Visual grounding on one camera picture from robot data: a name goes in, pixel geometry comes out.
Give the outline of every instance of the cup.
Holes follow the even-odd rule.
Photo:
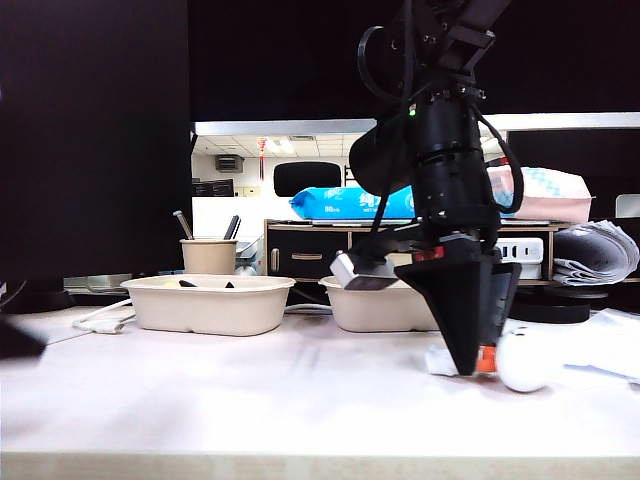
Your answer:
[[[180,240],[186,273],[233,275],[237,240]]]

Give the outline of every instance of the tissue package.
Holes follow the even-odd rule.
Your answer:
[[[513,178],[508,165],[488,168],[496,202],[508,206],[513,199]],[[522,167],[524,197],[514,214],[525,220],[584,223],[589,219],[591,194],[579,175],[548,168]]]
[[[298,192],[290,201],[302,218],[312,220],[371,219],[376,215],[380,197],[361,187],[310,187]],[[413,218],[411,187],[389,195],[383,218]]]

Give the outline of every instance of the blue tissue package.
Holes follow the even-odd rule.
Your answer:
[[[361,220],[374,218],[380,197],[362,187],[310,187],[289,203],[300,217],[310,220]],[[413,218],[413,194],[405,187],[389,195],[383,218]]]

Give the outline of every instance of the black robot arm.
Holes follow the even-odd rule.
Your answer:
[[[382,197],[379,209],[389,193],[411,185],[416,219],[377,232],[378,212],[370,236],[338,255],[332,271],[347,289],[381,289],[400,278],[419,291],[463,375],[475,371],[480,345],[495,344],[520,274],[520,265],[500,263],[494,246],[500,211],[520,206],[522,174],[489,126],[514,179],[512,204],[496,204],[478,128],[488,124],[477,107],[484,92],[473,71],[508,4],[405,0],[392,25],[369,29],[358,50],[365,84],[384,96],[390,113],[354,143],[351,169]],[[412,253],[413,263],[393,269],[384,256],[399,250]]]

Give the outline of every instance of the chair backrest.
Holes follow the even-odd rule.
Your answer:
[[[293,197],[308,187],[340,187],[342,171],[330,162],[288,162],[273,170],[273,188],[279,197]]]

